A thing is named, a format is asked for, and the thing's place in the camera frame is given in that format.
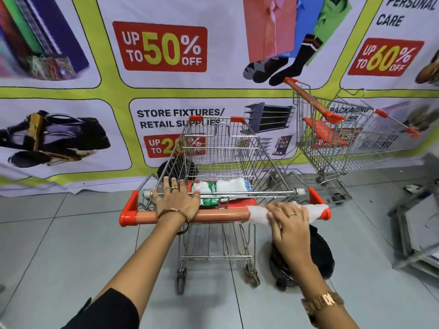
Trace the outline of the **white plastic bag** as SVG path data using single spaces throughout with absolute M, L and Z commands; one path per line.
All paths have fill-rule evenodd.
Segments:
M 226 203 L 232 200 L 240 199 L 243 194 L 238 194 L 239 198 L 235 198 L 234 193 L 252 192 L 252 185 L 248 179 L 238 177 L 230 180 L 218 180 L 216 182 L 216 190 L 220 202 Z

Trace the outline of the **person's left hand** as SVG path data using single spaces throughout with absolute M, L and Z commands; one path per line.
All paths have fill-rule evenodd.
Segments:
M 155 203 L 157 216 L 164 209 L 176 208 L 183 211 L 188 216 L 189 221 L 191 221 L 196 216 L 200 207 L 200 202 L 201 202 L 200 191 L 195 190 L 195 192 L 192 195 L 190 195 L 187 191 L 187 186 L 184 180 L 179 180 L 180 195 L 178 195 L 176 198 L 172 198 L 171 179 L 175 179 L 175 178 L 169 178 L 169 177 L 163 178 L 163 195 L 160 195 L 162 201 L 160 203 Z

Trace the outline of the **black sleeve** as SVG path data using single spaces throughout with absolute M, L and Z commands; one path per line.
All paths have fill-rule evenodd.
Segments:
M 61 329 L 139 329 L 139 325 L 140 317 L 134 303 L 110 288 L 94 302 L 89 298 Z

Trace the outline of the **person's left forearm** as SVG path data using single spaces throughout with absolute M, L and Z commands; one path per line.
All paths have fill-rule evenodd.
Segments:
M 113 289 L 133 302 L 139 317 L 142 318 L 164 260 L 177 232 L 185 222 L 185 218 L 175 211 L 162 216 L 151 234 L 98 293 L 93 302 Z

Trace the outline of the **black bag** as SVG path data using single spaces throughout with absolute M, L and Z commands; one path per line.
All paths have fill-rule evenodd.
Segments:
M 180 159 L 171 159 L 164 162 L 157 171 L 158 177 L 169 177 L 177 180 L 194 181 L 198 176 L 198 169 L 190 160 L 183 162 Z
M 328 280 L 331 278 L 335 260 L 331 249 L 324 238 L 318 233 L 317 227 L 310 225 L 310 251 L 313 263 L 318 267 L 321 276 Z M 283 259 L 274 242 L 271 243 L 269 267 L 272 276 L 276 280 L 276 287 L 285 291 L 286 288 L 298 286 L 286 261 Z

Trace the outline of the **white cleaning wipe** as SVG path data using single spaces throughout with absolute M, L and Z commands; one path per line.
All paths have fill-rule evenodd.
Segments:
M 305 208 L 309 214 L 309 223 L 315 220 L 327 221 L 332 217 L 331 210 L 326 204 L 304 204 L 299 205 Z M 252 224 L 269 225 L 267 213 L 268 210 L 262 206 L 247 206 L 249 210 L 249 222 Z

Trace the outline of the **person's right forearm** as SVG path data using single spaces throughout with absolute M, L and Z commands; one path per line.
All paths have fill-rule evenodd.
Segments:
M 314 263 L 291 272 L 299 285 L 303 299 L 315 299 L 322 294 L 333 292 Z M 324 308 L 309 320 L 317 329 L 359 329 L 344 305 Z

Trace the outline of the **empty shopping cart red seat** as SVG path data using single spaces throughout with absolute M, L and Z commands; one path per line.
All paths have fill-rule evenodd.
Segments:
M 308 85 L 286 77 L 284 83 L 293 89 L 296 107 L 298 156 L 304 156 L 316 172 L 316 184 L 335 191 L 329 204 L 352 199 L 340 177 L 350 172 L 370 169 L 391 160 L 400 151 L 398 145 L 415 139 L 421 133 L 388 112 L 363 101 L 341 97 L 316 98 Z

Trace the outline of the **printed sale banner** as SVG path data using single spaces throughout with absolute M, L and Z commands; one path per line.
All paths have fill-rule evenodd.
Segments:
M 439 0 L 0 0 L 0 196 L 131 186 L 190 115 L 292 105 L 284 77 L 436 111 L 438 52 Z

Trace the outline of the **gold wristwatch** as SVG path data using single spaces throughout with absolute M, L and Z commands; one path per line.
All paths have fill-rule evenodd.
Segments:
M 344 300 L 338 295 L 338 293 L 328 292 L 315 299 L 301 299 L 301 303 L 308 317 L 312 318 L 324 308 L 332 307 L 334 305 L 344 305 Z

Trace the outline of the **grey metal rack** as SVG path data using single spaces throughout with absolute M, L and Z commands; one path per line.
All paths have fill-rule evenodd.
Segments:
M 388 213 L 401 249 L 392 268 L 414 268 L 439 280 L 439 178 L 403 189 L 407 194 Z

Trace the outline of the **shopping cart with orange handle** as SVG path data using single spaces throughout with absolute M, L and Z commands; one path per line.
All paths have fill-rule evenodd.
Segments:
M 267 156 L 262 139 L 250 129 L 244 117 L 190 116 L 177 135 L 171 159 L 190 160 L 198 169 L 194 181 L 185 181 L 188 193 L 192 182 L 214 182 L 238 177 L 248 179 L 252 192 L 226 203 L 219 199 L 216 207 L 200 206 L 188 231 L 179 236 L 176 290 L 184 294 L 187 262 L 195 260 L 238 260 L 253 287 L 260 285 L 256 269 L 256 224 L 249 222 L 247 206 L 262 206 L 272 201 L 291 202 L 305 199 L 304 204 L 326 204 L 311 187 L 289 186 L 279 168 Z M 157 213 L 147 183 L 154 181 L 163 195 L 163 178 L 148 176 L 133 192 L 119 217 L 122 227 L 155 224 Z

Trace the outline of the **gold bangle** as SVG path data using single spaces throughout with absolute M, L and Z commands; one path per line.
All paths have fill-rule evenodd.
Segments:
M 186 223 L 189 223 L 189 219 L 188 216 L 181 210 L 176 209 L 176 208 L 169 208 L 169 209 L 164 209 L 162 210 L 159 214 L 157 219 L 159 220 L 161 217 L 163 217 L 164 215 L 166 215 L 167 213 L 178 213 L 179 215 L 181 215 Z

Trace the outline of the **person's right hand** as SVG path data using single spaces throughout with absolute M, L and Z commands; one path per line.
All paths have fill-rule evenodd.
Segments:
M 273 242 L 289 268 L 294 271 L 312 265 L 309 224 L 305 225 L 298 219 L 283 224 L 269 221 Z

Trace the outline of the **green and white packet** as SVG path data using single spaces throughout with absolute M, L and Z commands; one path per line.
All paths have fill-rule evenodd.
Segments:
M 200 206 L 211 208 L 219 204 L 219 199 L 214 194 L 217 191 L 216 181 L 214 182 L 192 182 L 191 190 L 199 190 L 201 196 Z

